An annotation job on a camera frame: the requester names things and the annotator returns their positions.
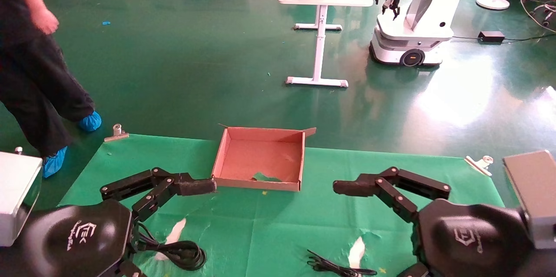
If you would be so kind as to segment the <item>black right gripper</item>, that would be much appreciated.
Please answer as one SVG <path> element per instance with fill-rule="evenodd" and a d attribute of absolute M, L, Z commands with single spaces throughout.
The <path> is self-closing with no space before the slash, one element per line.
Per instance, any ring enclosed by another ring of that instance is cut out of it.
<path fill-rule="evenodd" d="M 417 206 L 399 189 L 433 200 Z M 379 198 L 403 221 L 417 262 L 401 277 L 537 277 L 538 252 L 522 214 L 488 204 L 453 204 L 447 184 L 391 167 L 360 174 L 354 181 L 333 182 L 336 194 Z"/>

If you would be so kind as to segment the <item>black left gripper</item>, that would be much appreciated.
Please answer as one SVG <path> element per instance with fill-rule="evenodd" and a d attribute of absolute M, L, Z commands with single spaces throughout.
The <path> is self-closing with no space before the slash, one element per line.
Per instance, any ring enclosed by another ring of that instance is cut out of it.
<path fill-rule="evenodd" d="M 32 212 L 12 246 L 1 248 L 3 277 L 142 277 L 132 261 L 134 222 L 144 222 L 174 196 L 215 193 L 214 179 L 152 168 L 100 188 L 103 202 Z M 146 192 L 132 212 L 117 202 Z"/>

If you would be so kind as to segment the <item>bystander bare hand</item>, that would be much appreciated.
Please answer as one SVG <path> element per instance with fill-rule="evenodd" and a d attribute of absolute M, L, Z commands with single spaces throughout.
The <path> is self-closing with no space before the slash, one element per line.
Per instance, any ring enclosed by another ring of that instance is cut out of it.
<path fill-rule="evenodd" d="M 59 26 L 59 21 L 46 7 L 34 7 L 30 9 L 30 18 L 33 24 L 44 34 L 53 34 Z"/>

